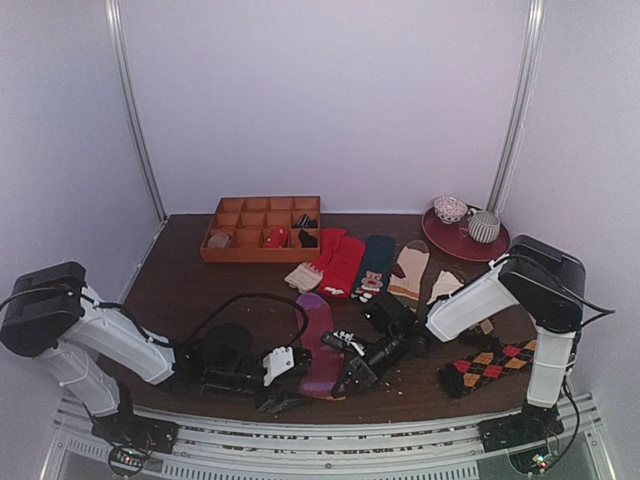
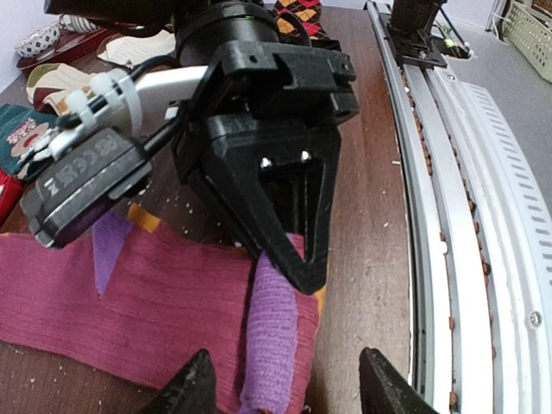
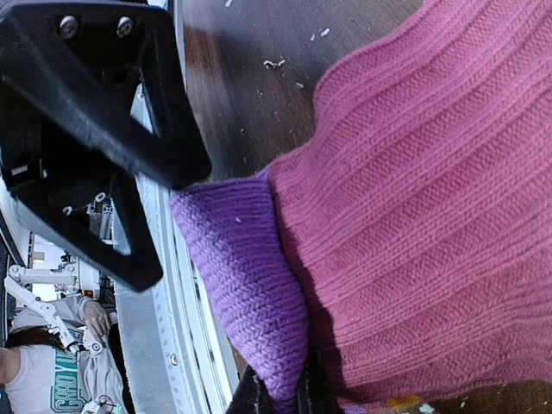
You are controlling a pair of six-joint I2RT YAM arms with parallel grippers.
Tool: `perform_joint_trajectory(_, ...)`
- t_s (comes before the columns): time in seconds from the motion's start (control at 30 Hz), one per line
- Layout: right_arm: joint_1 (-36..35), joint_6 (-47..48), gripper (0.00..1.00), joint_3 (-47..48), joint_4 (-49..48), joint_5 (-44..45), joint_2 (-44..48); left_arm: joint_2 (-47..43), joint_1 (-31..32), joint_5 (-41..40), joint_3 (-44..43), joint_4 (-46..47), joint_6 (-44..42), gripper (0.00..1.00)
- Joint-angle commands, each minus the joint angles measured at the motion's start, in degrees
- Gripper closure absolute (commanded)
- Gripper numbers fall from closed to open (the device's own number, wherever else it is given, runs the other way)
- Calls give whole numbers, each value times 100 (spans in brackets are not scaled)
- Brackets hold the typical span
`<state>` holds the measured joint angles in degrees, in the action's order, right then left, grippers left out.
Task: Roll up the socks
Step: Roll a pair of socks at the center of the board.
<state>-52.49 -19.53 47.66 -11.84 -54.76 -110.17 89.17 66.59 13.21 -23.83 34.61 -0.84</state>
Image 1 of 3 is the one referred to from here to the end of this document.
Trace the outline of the magenta purple ribbed sock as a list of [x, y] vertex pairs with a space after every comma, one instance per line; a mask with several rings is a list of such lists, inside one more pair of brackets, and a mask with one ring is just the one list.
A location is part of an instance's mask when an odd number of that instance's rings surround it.
[[334, 330], [331, 308], [315, 293], [300, 295], [296, 303], [305, 310], [309, 318], [301, 343], [312, 356], [311, 366], [300, 384], [300, 393], [317, 399], [342, 400], [342, 397], [334, 397], [331, 390], [342, 373], [344, 356], [321, 341], [324, 333]]

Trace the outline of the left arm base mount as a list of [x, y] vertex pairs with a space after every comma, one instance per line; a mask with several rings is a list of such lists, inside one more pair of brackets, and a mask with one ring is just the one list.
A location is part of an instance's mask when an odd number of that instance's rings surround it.
[[139, 415], [119, 418], [91, 416], [91, 433], [109, 444], [143, 451], [170, 454], [177, 440], [179, 426], [174, 422]]

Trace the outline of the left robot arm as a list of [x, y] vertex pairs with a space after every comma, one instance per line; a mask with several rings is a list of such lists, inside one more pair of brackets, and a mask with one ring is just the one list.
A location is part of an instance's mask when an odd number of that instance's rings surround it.
[[101, 299], [85, 275], [81, 264], [69, 261], [18, 277], [1, 304], [1, 342], [46, 365], [93, 416], [105, 417], [121, 443], [137, 442], [144, 424], [124, 407], [124, 386], [96, 365], [92, 353], [170, 395], [193, 397], [208, 389], [251, 395], [266, 413], [301, 401], [282, 379], [309, 371], [309, 350], [286, 344], [258, 356], [251, 332], [237, 323], [203, 322], [187, 339], [171, 340], [142, 327], [123, 305]]

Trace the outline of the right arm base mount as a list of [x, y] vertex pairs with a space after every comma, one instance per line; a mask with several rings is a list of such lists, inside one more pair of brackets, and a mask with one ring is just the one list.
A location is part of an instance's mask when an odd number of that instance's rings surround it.
[[519, 413], [481, 421], [478, 429], [485, 452], [527, 445], [564, 432], [556, 406], [542, 408], [528, 403]]

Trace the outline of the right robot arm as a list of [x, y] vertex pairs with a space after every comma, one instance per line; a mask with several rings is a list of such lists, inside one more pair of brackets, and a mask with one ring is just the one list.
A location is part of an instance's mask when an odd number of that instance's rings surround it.
[[511, 371], [529, 370], [527, 408], [513, 419], [519, 440], [535, 440], [551, 424], [551, 413], [571, 368], [582, 328], [586, 271], [581, 261], [527, 235], [520, 235], [489, 269], [453, 293], [440, 295], [419, 318], [389, 293], [365, 302], [362, 314], [381, 333], [375, 342], [351, 333], [327, 332], [325, 345], [345, 356], [332, 397], [351, 396], [377, 383], [405, 354], [424, 356], [481, 321], [521, 306], [535, 325], [536, 339], [504, 344], [490, 337], [481, 352], [446, 364], [438, 372], [452, 398], [468, 395]]

